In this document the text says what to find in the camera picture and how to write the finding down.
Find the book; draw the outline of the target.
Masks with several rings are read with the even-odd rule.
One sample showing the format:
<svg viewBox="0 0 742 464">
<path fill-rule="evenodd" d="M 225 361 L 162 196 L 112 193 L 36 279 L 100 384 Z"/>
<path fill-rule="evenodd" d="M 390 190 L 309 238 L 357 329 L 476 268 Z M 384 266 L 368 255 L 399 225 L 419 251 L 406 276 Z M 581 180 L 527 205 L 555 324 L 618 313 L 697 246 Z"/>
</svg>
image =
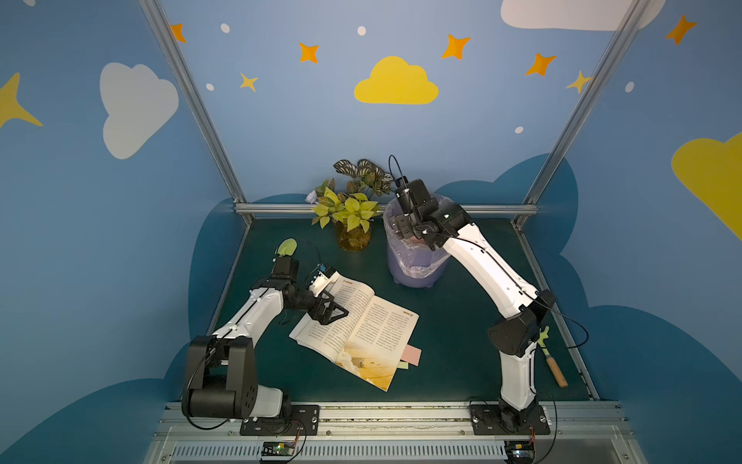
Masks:
<svg viewBox="0 0 742 464">
<path fill-rule="evenodd" d="M 290 338 L 386 392 L 419 315 L 378 297 L 367 284 L 340 274 L 323 284 L 349 314 L 328 325 L 305 315 Z"/>
</svg>

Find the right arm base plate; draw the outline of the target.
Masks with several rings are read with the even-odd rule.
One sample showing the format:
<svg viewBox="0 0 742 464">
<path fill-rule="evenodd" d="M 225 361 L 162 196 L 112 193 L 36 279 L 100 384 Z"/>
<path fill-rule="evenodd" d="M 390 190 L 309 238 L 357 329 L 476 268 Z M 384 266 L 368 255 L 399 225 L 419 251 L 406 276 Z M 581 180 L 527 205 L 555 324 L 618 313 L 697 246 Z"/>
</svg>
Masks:
<svg viewBox="0 0 742 464">
<path fill-rule="evenodd" d="M 509 405 L 477 403 L 469 406 L 475 435 L 550 435 L 551 427 L 544 409 L 533 402 L 522 411 Z"/>
</svg>

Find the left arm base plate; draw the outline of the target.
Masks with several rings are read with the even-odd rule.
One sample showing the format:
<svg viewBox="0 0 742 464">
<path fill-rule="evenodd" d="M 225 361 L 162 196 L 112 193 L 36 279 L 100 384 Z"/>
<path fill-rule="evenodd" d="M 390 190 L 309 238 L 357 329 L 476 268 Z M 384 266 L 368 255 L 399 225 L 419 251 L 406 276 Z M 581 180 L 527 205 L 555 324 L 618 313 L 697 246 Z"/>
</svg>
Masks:
<svg viewBox="0 0 742 464">
<path fill-rule="evenodd" d="M 292 403 L 275 418 L 244 420 L 240 435 L 255 436 L 316 436 L 318 433 L 321 406 L 318 404 Z"/>
</svg>

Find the pink sticky note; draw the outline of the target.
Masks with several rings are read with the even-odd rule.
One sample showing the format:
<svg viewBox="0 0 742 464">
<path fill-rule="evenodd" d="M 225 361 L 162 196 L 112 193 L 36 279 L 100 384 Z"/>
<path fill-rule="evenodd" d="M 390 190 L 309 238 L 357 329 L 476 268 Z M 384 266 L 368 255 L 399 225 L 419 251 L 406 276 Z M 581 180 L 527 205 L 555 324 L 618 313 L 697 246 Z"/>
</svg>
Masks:
<svg viewBox="0 0 742 464">
<path fill-rule="evenodd" d="M 409 365 L 414 365 L 415 367 L 417 367 L 419 365 L 420 358 L 421 350 L 411 345 L 407 345 L 402 353 L 401 361 L 403 363 L 408 363 Z"/>
</svg>

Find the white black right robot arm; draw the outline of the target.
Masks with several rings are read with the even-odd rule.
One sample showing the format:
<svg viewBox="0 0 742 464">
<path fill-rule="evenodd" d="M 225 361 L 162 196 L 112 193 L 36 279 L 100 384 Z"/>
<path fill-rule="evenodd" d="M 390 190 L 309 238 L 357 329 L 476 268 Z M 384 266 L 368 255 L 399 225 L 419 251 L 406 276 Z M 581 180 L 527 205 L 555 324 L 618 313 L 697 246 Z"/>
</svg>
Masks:
<svg viewBox="0 0 742 464">
<path fill-rule="evenodd" d="M 392 222 L 395 234 L 419 239 L 433 251 L 446 251 L 475 278 L 502 315 L 488 330 L 490 342 L 500 352 L 500 408 L 512 415 L 531 409 L 536 402 L 534 356 L 553 295 L 540 292 L 516 273 L 462 206 L 442 205 L 419 179 L 401 176 L 394 184 L 401 208 Z"/>
</svg>

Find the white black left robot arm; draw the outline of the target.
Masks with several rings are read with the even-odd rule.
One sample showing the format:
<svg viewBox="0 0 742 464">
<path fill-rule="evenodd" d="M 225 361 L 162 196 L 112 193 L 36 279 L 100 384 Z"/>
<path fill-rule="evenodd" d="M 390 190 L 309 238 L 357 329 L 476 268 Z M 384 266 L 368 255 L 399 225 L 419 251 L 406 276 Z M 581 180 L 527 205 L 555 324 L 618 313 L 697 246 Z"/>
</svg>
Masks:
<svg viewBox="0 0 742 464">
<path fill-rule="evenodd" d="M 299 286 L 298 272 L 297 259 L 276 257 L 272 272 L 254 282 L 247 301 L 224 326 L 191 340 L 181 398 L 182 413 L 190 423 L 206 418 L 291 425 L 288 394 L 259 384 L 258 341 L 285 309 L 304 312 L 323 326 L 350 314 L 328 291 L 339 278 L 336 269 L 320 265 L 307 288 Z"/>
</svg>

